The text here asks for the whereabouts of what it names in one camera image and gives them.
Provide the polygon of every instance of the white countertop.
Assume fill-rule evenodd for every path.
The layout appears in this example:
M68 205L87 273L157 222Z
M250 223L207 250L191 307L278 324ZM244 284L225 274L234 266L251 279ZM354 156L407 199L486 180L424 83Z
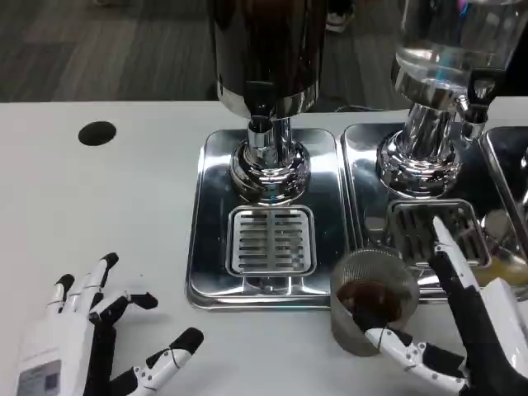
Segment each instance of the white countertop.
M489 126L528 125L528 100L501 99ZM403 121L406 111L300 115L295 126L340 135L351 124ZM78 131L108 120L100 147ZM245 121L214 102L0 105L0 394L12 391L21 332L45 311L64 273L117 252L107 289L144 288L159 307L130 308L118 324L114 373L166 346L188 326L205 333L190 364L158 394L425 395L433 389L382 356L357 358L330 333L329 313L211 313L184 295L200 146ZM528 314L528 305L523 305ZM421 306L408 330L461 351L448 307Z

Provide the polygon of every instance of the brown liquid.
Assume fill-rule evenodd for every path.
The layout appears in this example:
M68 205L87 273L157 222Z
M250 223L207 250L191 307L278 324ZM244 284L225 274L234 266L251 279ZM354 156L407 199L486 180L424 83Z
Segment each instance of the brown liquid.
M360 305L387 323L395 322L402 316L399 297L378 282L348 283L339 289L337 298L350 312L355 305Z
M277 98L321 73L327 0L208 0L216 77L245 96L246 82L272 83Z

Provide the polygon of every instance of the robotic hand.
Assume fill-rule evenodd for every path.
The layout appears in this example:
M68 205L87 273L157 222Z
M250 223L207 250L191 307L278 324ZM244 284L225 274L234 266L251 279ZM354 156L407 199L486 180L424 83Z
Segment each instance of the robotic hand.
M204 340L195 328L150 356L145 367L132 367L110 381L114 324L129 304L158 306L150 293L121 291L104 297L108 272L118 260L110 253L81 281L74 283L73 276L65 275L55 284L45 317L21 345L16 396L152 395L191 359Z
M483 289L464 254L438 217L423 216L435 231L429 261L447 293L467 357L390 328L355 307L356 324L382 353L451 394L499 396L528 394L528 329L508 283L497 278Z

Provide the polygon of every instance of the drip tray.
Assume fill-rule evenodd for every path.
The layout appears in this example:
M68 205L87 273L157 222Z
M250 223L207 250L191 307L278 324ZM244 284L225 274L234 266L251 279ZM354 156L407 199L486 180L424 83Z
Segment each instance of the drip tray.
M430 246L436 236L421 222L418 211L426 207L439 216L470 266L486 266L490 256L473 208L465 200L395 200L389 205L389 227L394 246L411 266L428 269Z
M233 276L306 276L317 262L306 206L241 206L229 216L226 267Z

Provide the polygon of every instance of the robot finger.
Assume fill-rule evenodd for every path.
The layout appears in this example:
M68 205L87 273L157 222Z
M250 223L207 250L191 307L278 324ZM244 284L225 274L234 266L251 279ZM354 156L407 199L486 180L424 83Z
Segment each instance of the robot finger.
M160 390L195 354L204 341L197 328L188 328L167 348L132 367L110 383L110 396L151 396Z
M59 280L57 280L57 283L55 283L53 287L53 293L51 294L46 307L47 316L60 314L64 302L66 301L66 297L68 296L68 291L72 287L74 281L75 278L69 274L63 275Z
M150 293L129 295L122 290L99 301L90 310L88 317L94 324L104 323L112 326L123 316L130 304L136 304L143 309L153 309L158 306L158 300Z
M90 309L101 301L102 288L105 287L108 279L108 272L119 261L119 257L115 253L109 253L104 256L96 265L94 270L87 278L81 295L78 298L78 306L75 311L81 314L90 312Z
M66 302L64 303L63 307L63 313L71 313L75 312L75 309L78 307L79 298L81 297L81 293L83 292L84 286L88 283L88 278L90 277L90 274L86 274L82 277L81 280L77 280L73 283L73 287L68 293L68 298L66 299Z

